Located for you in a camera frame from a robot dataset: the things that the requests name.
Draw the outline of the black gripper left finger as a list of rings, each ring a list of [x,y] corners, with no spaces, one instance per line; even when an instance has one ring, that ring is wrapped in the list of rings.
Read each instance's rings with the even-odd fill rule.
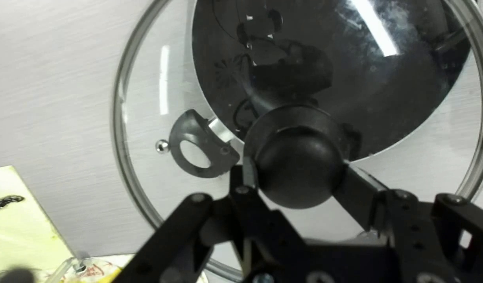
[[[230,196],[247,196],[247,194],[254,194],[254,193],[255,193],[255,188],[250,186],[244,178],[244,169],[241,166],[235,166],[230,171],[228,194]]]

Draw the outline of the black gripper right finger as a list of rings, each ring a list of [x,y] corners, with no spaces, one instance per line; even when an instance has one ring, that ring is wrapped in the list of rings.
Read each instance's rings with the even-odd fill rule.
[[[386,189],[387,186],[368,172],[348,166],[332,196],[364,230],[370,230],[375,226],[378,197]]]

